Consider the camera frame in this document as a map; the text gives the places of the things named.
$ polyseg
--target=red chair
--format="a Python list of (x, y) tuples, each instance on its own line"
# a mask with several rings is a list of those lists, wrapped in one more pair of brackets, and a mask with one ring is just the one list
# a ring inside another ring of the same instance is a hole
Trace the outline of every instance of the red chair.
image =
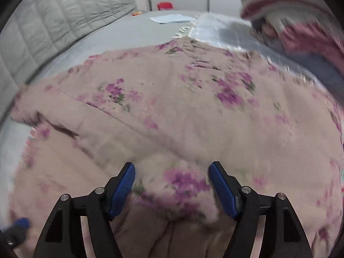
[(157, 4), (159, 11), (169, 11), (173, 9), (173, 5), (170, 2), (161, 2)]

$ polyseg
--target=quilted headboard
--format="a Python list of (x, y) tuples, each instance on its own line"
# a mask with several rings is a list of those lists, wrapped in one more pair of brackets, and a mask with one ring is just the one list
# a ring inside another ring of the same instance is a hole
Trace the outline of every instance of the quilted headboard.
[(135, 0), (22, 0), (0, 33), (0, 120), (43, 64), (134, 9)]

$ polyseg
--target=blue gripper pad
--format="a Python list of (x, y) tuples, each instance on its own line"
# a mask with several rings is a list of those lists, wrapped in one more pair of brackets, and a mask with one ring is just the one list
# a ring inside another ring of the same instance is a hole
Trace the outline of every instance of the blue gripper pad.
[(218, 197), (220, 198), (225, 213), (231, 216), (233, 219), (236, 219), (240, 212), (239, 207), (241, 206), (241, 203), (237, 203), (237, 201), (240, 199), (236, 199), (236, 197), (233, 195), (224, 177), (228, 177), (228, 175), (223, 176), (215, 163), (212, 163), (209, 166), (209, 178), (216, 190)]
[(110, 217), (119, 215), (135, 180), (135, 166), (130, 164), (120, 180), (111, 200)]

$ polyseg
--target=pink and white blanket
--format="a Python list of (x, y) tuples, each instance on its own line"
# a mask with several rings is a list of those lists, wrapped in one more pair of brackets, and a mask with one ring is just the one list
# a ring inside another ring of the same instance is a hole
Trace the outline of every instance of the pink and white blanket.
[(288, 54), (315, 53), (344, 76), (344, 33), (323, 0), (242, 0), (241, 17), (265, 18)]
[(36, 124), (11, 200), (12, 220), (33, 226), (21, 257), (32, 255), (61, 194), (86, 195), (127, 161), (137, 177), (112, 224), (124, 257), (222, 257), (235, 222), (209, 183), (214, 160), (260, 194), (287, 194), (315, 258), (338, 236), (341, 111), (255, 52), (189, 38), (105, 52), (22, 90), (11, 116)]

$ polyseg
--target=white quilted fabric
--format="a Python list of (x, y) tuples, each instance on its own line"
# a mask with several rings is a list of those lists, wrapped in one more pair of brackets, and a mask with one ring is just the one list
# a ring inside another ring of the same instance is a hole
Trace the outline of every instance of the white quilted fabric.
[(0, 34), (0, 118), (44, 63), (135, 8), (135, 0), (23, 0)]

